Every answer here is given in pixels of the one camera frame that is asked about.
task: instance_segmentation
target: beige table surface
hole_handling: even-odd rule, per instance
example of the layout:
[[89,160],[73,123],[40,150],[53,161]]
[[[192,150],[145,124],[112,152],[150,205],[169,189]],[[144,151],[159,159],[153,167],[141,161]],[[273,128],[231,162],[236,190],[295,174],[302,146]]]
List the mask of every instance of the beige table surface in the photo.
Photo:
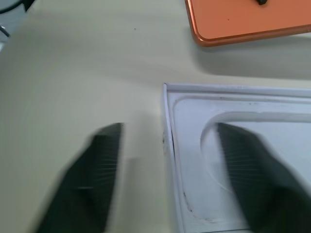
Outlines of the beige table surface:
[[182,0],[38,0],[0,53],[0,232],[31,231],[60,171],[125,122],[110,231],[170,232],[163,82],[311,87],[311,37],[197,47]]

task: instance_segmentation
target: black cable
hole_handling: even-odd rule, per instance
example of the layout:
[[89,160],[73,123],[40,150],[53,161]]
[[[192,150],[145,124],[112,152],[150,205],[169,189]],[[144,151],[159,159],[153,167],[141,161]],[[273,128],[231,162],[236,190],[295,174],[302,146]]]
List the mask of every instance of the black cable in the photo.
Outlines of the black cable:
[[2,27],[0,25],[0,32],[2,32],[3,34],[5,34],[7,37],[10,37],[10,34],[4,29],[4,27]]
[[19,1],[15,2],[13,5],[11,5],[11,6],[7,7],[7,8],[0,9],[0,14],[4,14],[4,13],[7,13],[9,11],[12,11],[12,10],[17,8],[21,4],[23,4],[23,0],[19,0]]

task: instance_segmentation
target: white tray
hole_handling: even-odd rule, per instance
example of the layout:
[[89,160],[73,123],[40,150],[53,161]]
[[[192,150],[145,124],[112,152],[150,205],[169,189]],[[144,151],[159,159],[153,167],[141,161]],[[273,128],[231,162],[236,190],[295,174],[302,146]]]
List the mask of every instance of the white tray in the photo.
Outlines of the white tray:
[[164,113],[176,232],[249,233],[227,178],[216,122],[261,134],[311,193],[310,90],[165,84]]

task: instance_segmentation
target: orange tray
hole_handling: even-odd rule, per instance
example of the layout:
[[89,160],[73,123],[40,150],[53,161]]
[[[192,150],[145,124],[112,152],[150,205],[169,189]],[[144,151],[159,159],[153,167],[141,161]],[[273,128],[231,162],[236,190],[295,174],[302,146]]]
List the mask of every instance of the orange tray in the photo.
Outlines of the orange tray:
[[194,40],[211,47],[311,32],[311,0],[186,0]]

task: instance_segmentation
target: black object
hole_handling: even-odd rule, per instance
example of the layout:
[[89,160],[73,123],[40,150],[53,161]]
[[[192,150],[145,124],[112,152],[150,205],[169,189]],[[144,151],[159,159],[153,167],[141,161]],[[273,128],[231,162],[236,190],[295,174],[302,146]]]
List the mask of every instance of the black object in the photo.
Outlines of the black object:
[[37,233],[102,233],[117,172],[122,124],[100,130],[65,173]]
[[264,4],[266,4],[267,1],[268,0],[257,0],[259,5],[264,5]]
[[231,185],[255,233],[311,232],[311,199],[253,133],[218,123]]
[[28,11],[29,7],[33,4],[35,0],[23,0],[25,11]]
[[29,7],[33,4],[34,1],[35,0],[18,0],[17,2],[13,3],[12,5],[10,5],[6,8],[0,9],[0,14],[10,12],[22,4],[24,4],[25,11],[28,11]]

